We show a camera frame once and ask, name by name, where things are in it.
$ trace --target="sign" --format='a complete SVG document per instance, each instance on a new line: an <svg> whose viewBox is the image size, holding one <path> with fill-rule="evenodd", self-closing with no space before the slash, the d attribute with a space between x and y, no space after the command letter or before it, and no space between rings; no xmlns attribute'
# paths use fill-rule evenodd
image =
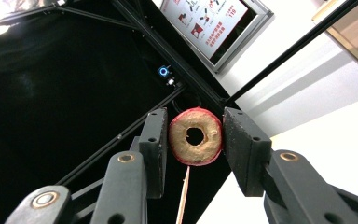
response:
<svg viewBox="0 0 358 224"><path fill-rule="evenodd" d="M248 8L239 0L165 0L165 17L211 59Z"/></svg>

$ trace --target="donut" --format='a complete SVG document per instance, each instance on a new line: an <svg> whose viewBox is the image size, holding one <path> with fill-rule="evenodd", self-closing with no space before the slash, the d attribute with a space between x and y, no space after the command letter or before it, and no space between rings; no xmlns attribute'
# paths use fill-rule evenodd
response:
<svg viewBox="0 0 358 224"><path fill-rule="evenodd" d="M189 142L190 130L200 140ZM222 149L222 123L209 110L195 107L176 116L170 123L169 142L174 157L186 165L202 166L217 159Z"/></svg>

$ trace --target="donut hole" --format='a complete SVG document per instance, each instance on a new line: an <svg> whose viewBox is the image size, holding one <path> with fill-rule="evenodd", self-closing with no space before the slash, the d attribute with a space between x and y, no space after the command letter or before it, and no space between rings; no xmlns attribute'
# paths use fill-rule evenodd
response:
<svg viewBox="0 0 358 224"><path fill-rule="evenodd" d="M202 143L204 139L203 131L199 128L189 128L186 133L186 141L192 145L197 146Z"/></svg>

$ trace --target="bagel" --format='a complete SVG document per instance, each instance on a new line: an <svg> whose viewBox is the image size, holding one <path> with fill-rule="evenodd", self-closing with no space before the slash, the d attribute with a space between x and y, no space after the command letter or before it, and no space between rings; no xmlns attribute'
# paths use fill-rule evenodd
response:
<svg viewBox="0 0 358 224"><path fill-rule="evenodd" d="M187 140L189 129L199 129L203 138L197 144ZM170 124L169 141L174 157L186 165L202 166L217 159L222 149L222 124L209 110L188 109Z"/></svg>

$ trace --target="framed sign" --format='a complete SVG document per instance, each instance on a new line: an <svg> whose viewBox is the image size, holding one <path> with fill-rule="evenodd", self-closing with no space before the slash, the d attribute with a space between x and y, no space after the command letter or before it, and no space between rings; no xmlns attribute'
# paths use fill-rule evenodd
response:
<svg viewBox="0 0 358 224"><path fill-rule="evenodd" d="M216 73L273 15L257 0L164 0L160 10Z"/></svg>

